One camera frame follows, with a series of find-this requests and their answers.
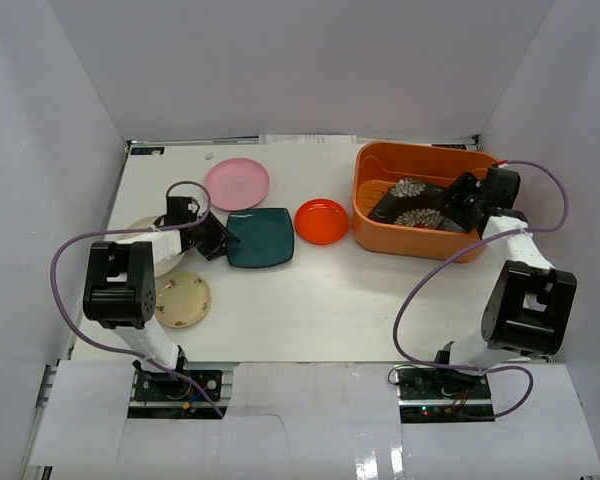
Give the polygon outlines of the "black floral square plate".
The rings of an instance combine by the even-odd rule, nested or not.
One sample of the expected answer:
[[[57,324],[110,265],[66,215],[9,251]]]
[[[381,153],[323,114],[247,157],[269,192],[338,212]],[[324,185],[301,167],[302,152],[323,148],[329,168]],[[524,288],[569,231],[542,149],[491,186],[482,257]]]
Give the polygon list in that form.
[[[391,186],[367,217],[377,223],[467,233],[441,210],[445,188],[403,177]]]

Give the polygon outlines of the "teal square plate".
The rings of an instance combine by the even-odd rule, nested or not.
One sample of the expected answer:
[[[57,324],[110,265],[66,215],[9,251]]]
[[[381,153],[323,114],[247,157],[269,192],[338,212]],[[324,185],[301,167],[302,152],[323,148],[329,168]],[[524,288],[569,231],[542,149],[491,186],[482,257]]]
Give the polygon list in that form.
[[[295,240],[291,216],[286,208],[253,208],[232,212],[226,228],[238,238],[227,243],[230,266],[263,269],[289,262]]]

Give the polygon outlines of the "pink round plate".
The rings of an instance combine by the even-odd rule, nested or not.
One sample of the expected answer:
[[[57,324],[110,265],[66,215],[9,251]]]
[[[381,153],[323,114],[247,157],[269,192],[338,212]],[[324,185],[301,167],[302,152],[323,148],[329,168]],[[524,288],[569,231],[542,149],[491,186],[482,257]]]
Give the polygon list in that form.
[[[208,171],[204,186],[214,207],[226,212],[240,211],[255,207],[265,199],[270,176],[255,160],[229,158]]]

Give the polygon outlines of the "beige floral round plate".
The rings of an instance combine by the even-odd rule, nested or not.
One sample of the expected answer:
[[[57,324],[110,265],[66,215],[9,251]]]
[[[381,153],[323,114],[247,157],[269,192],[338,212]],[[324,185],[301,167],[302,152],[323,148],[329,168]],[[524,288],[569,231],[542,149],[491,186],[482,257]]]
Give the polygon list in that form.
[[[169,275],[157,291],[156,318],[165,327],[182,329],[202,320],[211,308],[211,289],[199,275]]]

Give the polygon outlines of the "small orange round plate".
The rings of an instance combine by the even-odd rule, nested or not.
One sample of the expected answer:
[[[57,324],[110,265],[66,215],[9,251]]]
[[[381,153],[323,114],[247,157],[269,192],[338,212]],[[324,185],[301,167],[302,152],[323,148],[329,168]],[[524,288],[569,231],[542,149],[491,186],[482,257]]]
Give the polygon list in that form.
[[[306,201],[296,211],[294,227],[298,235],[314,245],[330,245],[349,230],[349,216],[338,202],[326,198]]]

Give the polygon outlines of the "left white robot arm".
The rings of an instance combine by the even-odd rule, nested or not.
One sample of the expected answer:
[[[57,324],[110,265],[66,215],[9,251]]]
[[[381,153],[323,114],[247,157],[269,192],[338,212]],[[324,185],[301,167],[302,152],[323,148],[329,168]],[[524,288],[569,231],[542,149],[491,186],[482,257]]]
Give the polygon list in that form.
[[[113,331],[140,354],[164,367],[157,387],[179,399],[191,387],[191,374],[180,367],[182,349],[170,340],[156,319],[155,265],[197,250],[208,260],[239,242],[211,212],[201,213],[192,197],[166,199],[166,213],[148,232],[126,240],[91,246],[83,295],[83,313]]]

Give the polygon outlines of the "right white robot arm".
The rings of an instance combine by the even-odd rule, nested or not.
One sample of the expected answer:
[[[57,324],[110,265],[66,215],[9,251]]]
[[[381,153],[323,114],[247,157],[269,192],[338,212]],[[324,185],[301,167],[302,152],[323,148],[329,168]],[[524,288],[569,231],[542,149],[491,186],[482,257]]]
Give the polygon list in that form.
[[[436,354],[444,365],[433,371],[431,384],[443,398],[464,391],[467,374],[519,357],[551,356],[562,346],[577,280],[536,246],[526,216],[514,208],[520,184],[517,172],[492,167],[482,180],[463,173],[442,195],[443,215],[483,240],[492,238],[489,247],[502,261],[479,329]]]

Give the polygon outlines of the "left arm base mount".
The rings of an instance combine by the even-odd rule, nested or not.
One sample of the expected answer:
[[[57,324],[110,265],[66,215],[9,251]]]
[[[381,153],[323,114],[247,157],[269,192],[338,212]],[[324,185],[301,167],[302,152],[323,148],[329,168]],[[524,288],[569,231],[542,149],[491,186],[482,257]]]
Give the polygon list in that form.
[[[203,395],[187,382],[167,373],[150,371],[134,362],[127,417],[145,420],[220,420],[221,417]],[[193,379],[225,414],[232,393],[233,369],[219,365],[185,368],[182,373]]]

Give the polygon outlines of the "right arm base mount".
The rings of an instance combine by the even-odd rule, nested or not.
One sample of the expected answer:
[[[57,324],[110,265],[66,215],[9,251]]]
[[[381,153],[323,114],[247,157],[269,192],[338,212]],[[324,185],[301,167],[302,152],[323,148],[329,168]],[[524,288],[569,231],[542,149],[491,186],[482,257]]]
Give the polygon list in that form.
[[[387,380],[396,388],[402,425],[495,420],[486,376],[397,365],[389,371]]]

